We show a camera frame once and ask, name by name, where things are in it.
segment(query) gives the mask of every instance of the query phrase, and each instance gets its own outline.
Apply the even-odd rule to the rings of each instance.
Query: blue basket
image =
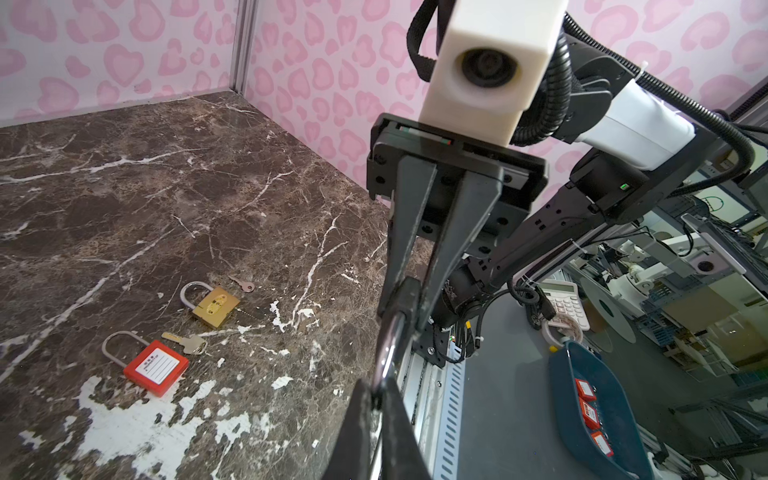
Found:
[[[587,380],[598,397],[590,405],[598,411],[602,431],[614,454],[603,454],[581,417],[576,378]],[[653,480],[637,424],[624,389],[609,368],[576,342],[566,342],[549,359],[554,413],[563,443],[573,456],[603,480]]]

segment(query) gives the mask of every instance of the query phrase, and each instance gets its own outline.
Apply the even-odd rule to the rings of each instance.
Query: white label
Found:
[[[593,419],[595,423],[598,422],[598,411],[593,409],[586,403],[584,403],[584,413],[586,413],[589,418]]]
[[[584,393],[586,396],[594,396],[594,393],[592,392],[592,389],[589,386],[589,383],[586,383],[584,380],[577,380],[579,387],[581,388],[581,392]]]
[[[598,444],[598,447],[605,455],[608,455],[609,453],[611,453],[611,447],[608,446],[608,442],[605,441],[605,437],[603,435],[595,435],[592,438],[594,439],[594,442]]]
[[[160,385],[174,371],[179,360],[156,348],[136,368],[136,372]]]

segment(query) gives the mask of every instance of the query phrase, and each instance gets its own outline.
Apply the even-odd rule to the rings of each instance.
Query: silver key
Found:
[[[237,282],[240,285],[240,288],[243,289],[244,292],[253,292],[256,289],[256,285],[253,282],[243,282],[239,278],[237,278],[234,275],[229,275],[230,280]]]
[[[192,335],[191,337],[187,338],[184,336],[174,335],[170,332],[163,332],[162,337],[166,340],[170,340],[171,342],[176,342],[184,347],[184,353],[187,355],[202,355],[203,352],[205,352],[205,347],[208,345],[208,342],[201,339],[197,335]]]

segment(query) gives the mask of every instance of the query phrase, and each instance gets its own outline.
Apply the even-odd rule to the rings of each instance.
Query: brass padlock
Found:
[[[200,302],[200,305],[195,306],[192,302],[187,300],[187,289],[191,286],[202,286],[210,291],[210,293],[203,298],[203,301]],[[181,298],[181,302],[189,307],[196,317],[200,318],[205,323],[208,323],[213,328],[219,328],[227,317],[227,314],[234,310],[237,304],[240,303],[240,300],[237,297],[228,293],[220,286],[213,288],[204,282],[189,282],[187,285],[181,287],[179,297]]]

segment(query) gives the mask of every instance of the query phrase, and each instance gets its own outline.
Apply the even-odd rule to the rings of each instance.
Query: padlock body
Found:
[[[163,396],[189,365],[189,360],[155,340],[128,363],[123,374],[156,396]]]
[[[213,328],[219,328],[227,314],[234,310],[238,303],[240,303],[239,299],[217,286],[203,298],[192,313]]]

